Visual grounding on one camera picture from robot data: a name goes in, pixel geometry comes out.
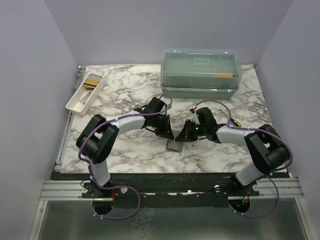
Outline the grey credit card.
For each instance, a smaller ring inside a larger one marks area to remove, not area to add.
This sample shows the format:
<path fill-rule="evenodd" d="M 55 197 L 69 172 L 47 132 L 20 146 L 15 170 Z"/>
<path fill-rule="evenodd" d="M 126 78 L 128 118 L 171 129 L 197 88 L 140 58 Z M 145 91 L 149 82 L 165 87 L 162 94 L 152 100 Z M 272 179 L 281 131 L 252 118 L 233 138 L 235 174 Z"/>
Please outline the grey credit card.
<path fill-rule="evenodd" d="M 79 100 L 79 103 L 85 105 L 87 100 L 89 99 L 91 95 L 91 92 L 88 92 L 86 95 L 84 95 L 80 100 Z"/>

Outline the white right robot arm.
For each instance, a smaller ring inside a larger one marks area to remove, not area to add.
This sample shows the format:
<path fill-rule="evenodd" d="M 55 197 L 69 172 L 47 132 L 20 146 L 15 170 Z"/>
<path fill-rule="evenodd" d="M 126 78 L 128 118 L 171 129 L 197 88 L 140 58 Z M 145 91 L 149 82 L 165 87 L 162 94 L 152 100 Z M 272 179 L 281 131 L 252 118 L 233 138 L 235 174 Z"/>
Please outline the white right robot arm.
<path fill-rule="evenodd" d="M 251 162 L 231 178 L 230 191 L 241 196 L 248 185 L 275 171 L 290 159 L 290 152 L 275 129 L 264 124 L 254 130 L 239 130 L 218 124 L 212 111 L 207 107 L 192 110 L 193 116 L 187 119 L 177 142 L 195 142 L 202 137 L 217 144 L 234 144 L 247 147 Z"/>

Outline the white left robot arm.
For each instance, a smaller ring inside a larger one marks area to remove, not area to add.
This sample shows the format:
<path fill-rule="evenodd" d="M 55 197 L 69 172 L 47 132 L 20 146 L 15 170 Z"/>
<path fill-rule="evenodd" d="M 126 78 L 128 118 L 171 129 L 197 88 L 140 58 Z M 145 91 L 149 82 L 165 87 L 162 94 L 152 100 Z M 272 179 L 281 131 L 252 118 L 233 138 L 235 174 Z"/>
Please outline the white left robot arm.
<path fill-rule="evenodd" d="M 107 197 L 111 191 L 107 158 L 118 136 L 146 129 L 157 137 L 171 141 L 175 139 L 170 116 L 167 114 L 172 108 L 173 100 L 165 103 L 161 100 L 162 97 L 163 95 L 153 97 L 148 104 L 120 116 L 105 118 L 96 114 L 79 135 L 76 140 L 78 158 L 87 163 L 90 181 L 94 183 L 93 191 L 99 197 Z"/>

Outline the grey leather card holder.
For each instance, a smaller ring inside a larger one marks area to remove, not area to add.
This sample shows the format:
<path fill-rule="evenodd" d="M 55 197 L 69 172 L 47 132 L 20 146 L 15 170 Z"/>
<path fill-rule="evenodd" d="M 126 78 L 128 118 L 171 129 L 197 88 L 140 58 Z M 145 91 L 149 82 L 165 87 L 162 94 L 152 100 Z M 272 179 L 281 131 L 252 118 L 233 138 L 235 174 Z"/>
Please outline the grey leather card holder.
<path fill-rule="evenodd" d="M 183 149 L 183 142 L 168 140 L 166 145 L 167 151 L 180 153 Z"/>

